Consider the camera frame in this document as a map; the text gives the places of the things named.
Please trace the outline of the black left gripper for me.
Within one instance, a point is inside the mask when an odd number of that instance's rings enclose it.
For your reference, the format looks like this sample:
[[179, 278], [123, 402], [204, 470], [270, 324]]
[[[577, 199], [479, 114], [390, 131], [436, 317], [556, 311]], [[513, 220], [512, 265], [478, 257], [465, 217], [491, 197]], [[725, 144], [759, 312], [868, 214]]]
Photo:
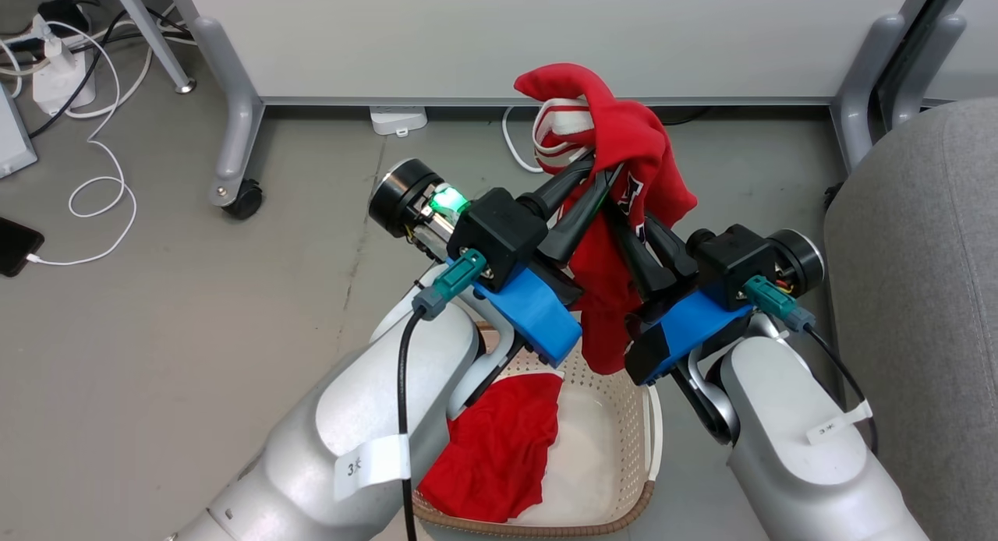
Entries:
[[443, 243], [432, 246], [421, 240], [421, 251], [438, 263], [459, 257], [464, 249], [478, 251], [486, 260], [479, 281], [492, 292], [499, 292], [526, 270], [536, 249], [549, 260], [565, 264], [601, 210], [621, 165], [599, 171], [549, 231], [546, 219], [587, 181], [593, 168], [594, 153], [588, 153], [517, 199], [503, 187], [493, 187], [479, 199], [467, 200], [446, 182], [425, 182], [421, 210], [429, 214], [421, 213], [421, 225], [426, 228], [424, 235], [435, 235]]

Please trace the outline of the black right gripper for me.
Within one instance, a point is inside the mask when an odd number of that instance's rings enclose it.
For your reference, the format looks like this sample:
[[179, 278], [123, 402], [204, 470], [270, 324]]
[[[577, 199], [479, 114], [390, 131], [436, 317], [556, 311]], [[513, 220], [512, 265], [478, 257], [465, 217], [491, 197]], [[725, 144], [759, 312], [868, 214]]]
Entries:
[[659, 263], [619, 207], [602, 206], [601, 213], [642, 302], [663, 297], [676, 285], [676, 278], [691, 281], [698, 277], [699, 291], [733, 313], [749, 302], [745, 282], [754, 277], [778, 279], [773, 243], [744, 225], [732, 225], [721, 233], [699, 229], [685, 243], [658, 217], [646, 213], [646, 242]]

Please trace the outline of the red garment with white stripes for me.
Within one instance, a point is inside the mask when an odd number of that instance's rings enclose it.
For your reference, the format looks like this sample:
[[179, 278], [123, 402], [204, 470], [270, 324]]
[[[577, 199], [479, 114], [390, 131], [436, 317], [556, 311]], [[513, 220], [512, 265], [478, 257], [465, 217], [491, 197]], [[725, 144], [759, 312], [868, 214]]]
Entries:
[[[694, 210], [696, 197], [678, 171], [666, 129], [644, 104], [614, 97], [595, 72], [578, 64], [539, 66], [518, 76], [514, 87], [541, 104], [532, 139], [542, 171], [560, 174], [593, 153], [594, 174], [616, 176], [607, 203], [620, 208], [637, 238], [646, 237], [646, 214], [673, 228]], [[630, 343], [625, 317], [639, 306], [639, 295], [602, 214], [569, 268], [584, 290], [575, 306], [584, 360], [598, 374], [622, 371]]]

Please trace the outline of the plain red garment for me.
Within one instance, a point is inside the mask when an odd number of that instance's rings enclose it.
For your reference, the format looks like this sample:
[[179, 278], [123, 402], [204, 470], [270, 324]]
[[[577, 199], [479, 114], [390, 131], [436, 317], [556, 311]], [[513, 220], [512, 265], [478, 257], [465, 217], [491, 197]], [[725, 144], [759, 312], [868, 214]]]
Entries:
[[491, 384], [449, 421], [450, 439], [418, 490], [456, 518], [505, 523], [540, 504], [564, 379], [532, 372]]

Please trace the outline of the cream perforated laundry basket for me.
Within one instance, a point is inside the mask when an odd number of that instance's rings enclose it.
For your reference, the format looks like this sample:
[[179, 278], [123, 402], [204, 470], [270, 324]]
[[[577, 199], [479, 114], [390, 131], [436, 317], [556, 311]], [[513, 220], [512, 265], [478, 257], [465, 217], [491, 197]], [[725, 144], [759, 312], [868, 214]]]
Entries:
[[414, 512], [434, 525], [494, 538], [585, 539], [623, 532], [651, 502], [662, 462], [662, 405], [655, 386], [627, 374], [589, 370], [580, 347], [560, 364], [558, 438], [543, 480], [543, 499], [517, 518], [489, 523], [441, 511], [415, 493]]

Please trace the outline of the large white partition panel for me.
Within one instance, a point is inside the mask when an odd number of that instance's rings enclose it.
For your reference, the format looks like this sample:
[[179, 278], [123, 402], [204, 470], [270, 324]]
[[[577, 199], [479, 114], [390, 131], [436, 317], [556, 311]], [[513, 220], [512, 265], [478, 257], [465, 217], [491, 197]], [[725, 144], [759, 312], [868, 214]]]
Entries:
[[905, 1], [174, 0], [218, 78], [324, 105], [524, 103], [557, 62], [646, 104], [821, 104]]

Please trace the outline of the grey fabric sofa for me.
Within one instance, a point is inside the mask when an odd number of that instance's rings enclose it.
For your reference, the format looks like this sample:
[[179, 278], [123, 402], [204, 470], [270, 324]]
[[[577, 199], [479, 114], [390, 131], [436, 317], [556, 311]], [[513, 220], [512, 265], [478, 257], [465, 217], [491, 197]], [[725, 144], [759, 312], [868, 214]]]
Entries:
[[998, 97], [920, 112], [824, 222], [842, 359], [931, 541], [998, 541]]

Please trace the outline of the grey partition leg with caster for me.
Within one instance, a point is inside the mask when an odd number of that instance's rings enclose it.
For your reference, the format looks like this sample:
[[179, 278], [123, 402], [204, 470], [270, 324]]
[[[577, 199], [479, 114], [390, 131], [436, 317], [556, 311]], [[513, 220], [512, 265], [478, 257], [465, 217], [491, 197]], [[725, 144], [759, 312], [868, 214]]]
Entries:
[[260, 183], [248, 176], [246, 169], [263, 121], [265, 104], [221, 22], [213, 16], [198, 16], [192, 31], [227, 101], [227, 125], [215, 161], [210, 202], [231, 219], [245, 221], [256, 214], [264, 202]]

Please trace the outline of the narrow white partition panel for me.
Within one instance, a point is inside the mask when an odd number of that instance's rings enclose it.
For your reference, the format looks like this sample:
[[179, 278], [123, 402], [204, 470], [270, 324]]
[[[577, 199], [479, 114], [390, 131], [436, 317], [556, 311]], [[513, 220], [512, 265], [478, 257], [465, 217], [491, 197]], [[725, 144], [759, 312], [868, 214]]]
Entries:
[[930, 83], [928, 101], [998, 97], [998, 0], [964, 0], [966, 27]]

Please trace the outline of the grey metal table leg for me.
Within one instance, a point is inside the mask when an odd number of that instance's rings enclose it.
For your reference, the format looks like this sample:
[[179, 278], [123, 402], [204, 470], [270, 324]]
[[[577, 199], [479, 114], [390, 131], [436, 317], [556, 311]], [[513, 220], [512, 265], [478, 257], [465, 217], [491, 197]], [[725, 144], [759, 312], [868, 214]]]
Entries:
[[161, 33], [160, 27], [154, 22], [154, 17], [147, 11], [147, 7], [142, 0], [119, 0], [122, 7], [128, 12], [129, 18], [136, 24], [140, 33], [145, 37], [150, 50], [159, 58], [159, 62], [164, 66], [165, 72], [175, 85], [177, 94], [189, 94], [196, 89], [196, 81], [188, 76], [179, 64], [178, 59], [172, 53]]

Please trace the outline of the black power plug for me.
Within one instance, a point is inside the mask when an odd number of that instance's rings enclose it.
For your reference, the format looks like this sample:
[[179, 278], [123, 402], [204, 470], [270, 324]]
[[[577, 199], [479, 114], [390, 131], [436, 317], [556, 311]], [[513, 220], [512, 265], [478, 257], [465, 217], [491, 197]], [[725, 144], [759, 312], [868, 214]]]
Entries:
[[65, 23], [88, 34], [90, 21], [76, 0], [49, 0], [37, 7], [37, 15], [46, 22]]

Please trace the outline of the black smartphone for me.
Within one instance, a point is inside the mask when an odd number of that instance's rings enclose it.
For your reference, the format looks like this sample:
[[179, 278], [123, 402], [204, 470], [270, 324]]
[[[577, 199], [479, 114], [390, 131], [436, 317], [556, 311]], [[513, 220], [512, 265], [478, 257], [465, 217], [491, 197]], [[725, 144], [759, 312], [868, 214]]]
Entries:
[[0, 277], [17, 277], [44, 242], [39, 231], [0, 217]]

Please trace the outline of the grey box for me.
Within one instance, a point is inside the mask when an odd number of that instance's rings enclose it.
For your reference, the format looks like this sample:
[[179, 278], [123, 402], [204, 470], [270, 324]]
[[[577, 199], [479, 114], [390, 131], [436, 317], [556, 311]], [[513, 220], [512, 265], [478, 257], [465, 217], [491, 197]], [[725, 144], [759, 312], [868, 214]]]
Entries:
[[0, 179], [38, 161], [20, 111], [10, 92], [0, 85]]

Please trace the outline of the small white wall adapter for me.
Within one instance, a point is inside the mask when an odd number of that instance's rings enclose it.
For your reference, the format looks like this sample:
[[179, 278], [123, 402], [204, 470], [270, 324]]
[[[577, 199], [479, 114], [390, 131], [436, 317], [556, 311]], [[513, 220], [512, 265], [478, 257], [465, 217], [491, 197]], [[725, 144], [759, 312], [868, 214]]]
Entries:
[[378, 136], [407, 137], [428, 123], [422, 105], [371, 105], [370, 121]]

